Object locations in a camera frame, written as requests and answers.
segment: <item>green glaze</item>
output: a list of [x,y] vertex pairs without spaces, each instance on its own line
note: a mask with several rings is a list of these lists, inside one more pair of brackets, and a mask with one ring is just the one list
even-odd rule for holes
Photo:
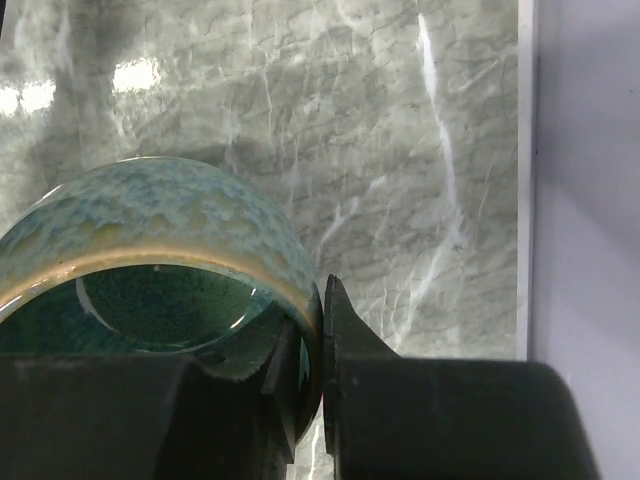
[[206,355],[270,302],[268,292],[205,270],[104,270],[54,287],[0,323],[0,351]]
[[282,211],[239,178],[193,160],[117,162],[54,189],[0,239],[0,353],[212,358],[275,305],[303,339],[301,436],[322,385],[314,280]]

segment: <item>ceramic cup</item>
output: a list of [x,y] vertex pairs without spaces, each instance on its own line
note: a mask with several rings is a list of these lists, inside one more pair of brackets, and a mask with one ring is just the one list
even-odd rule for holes
[[321,396],[313,261],[250,185],[136,158],[61,185],[0,239],[0,352],[209,354],[276,305],[302,342],[298,437]]

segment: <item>white wall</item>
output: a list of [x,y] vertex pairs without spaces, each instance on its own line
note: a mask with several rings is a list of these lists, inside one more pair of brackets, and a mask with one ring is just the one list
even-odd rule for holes
[[541,0],[530,358],[640,479],[640,1]]

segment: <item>blue speckled glaze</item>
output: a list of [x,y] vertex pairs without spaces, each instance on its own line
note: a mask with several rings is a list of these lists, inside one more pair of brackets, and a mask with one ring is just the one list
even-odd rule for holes
[[0,239],[0,322],[74,278],[156,263],[223,274],[267,291],[296,321],[312,377],[302,434],[321,389],[314,265],[275,204],[213,166],[132,159],[50,192]]

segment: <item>gray marble surface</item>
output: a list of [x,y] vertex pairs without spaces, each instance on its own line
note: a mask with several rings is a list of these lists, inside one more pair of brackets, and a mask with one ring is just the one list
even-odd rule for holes
[[[402,354],[515,355],[515,0],[8,1],[0,233],[136,155],[278,201]],[[331,478],[321,418],[292,479]]]

